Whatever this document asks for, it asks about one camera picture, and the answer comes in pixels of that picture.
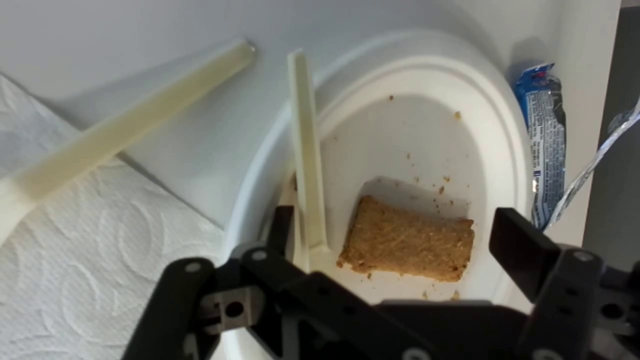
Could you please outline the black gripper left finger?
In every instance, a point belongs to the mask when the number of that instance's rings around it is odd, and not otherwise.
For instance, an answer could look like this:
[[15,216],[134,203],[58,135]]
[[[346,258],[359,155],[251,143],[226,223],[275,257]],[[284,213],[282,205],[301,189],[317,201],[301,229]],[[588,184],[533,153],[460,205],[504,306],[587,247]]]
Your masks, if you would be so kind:
[[267,244],[281,257],[288,257],[290,252],[292,227],[294,227],[294,209],[278,206],[275,210]]

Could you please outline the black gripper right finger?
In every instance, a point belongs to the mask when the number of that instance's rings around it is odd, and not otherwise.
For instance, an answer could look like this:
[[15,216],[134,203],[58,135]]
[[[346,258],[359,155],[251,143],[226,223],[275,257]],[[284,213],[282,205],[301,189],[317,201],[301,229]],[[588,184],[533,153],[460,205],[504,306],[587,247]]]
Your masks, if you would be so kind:
[[561,258],[561,247],[514,209],[494,213],[491,255],[529,299],[537,301]]

